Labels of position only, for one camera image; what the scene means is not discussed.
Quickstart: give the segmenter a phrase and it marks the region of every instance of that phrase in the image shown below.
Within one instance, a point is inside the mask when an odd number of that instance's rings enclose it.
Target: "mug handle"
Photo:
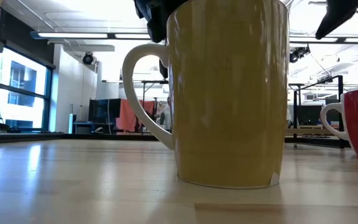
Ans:
[[[136,116],[144,123],[147,129],[165,146],[173,150],[172,134],[158,126],[145,112],[140,105],[134,89],[133,73],[136,62],[142,57],[154,55],[160,58],[164,67],[168,65],[167,47],[158,44],[144,44],[133,48],[125,57],[122,65],[122,80],[124,83],[125,94],[129,105],[134,110]]]
[[[326,105],[320,112],[320,118],[321,121],[323,122],[323,125],[326,127],[326,129],[332,133],[333,135],[340,137],[341,139],[345,139],[345,140],[349,140],[349,135],[347,134],[346,131],[337,131],[335,130],[333,127],[331,127],[331,125],[328,124],[327,122],[327,112],[330,110],[336,110],[340,113],[343,113],[343,107],[342,107],[342,103],[331,103]]]

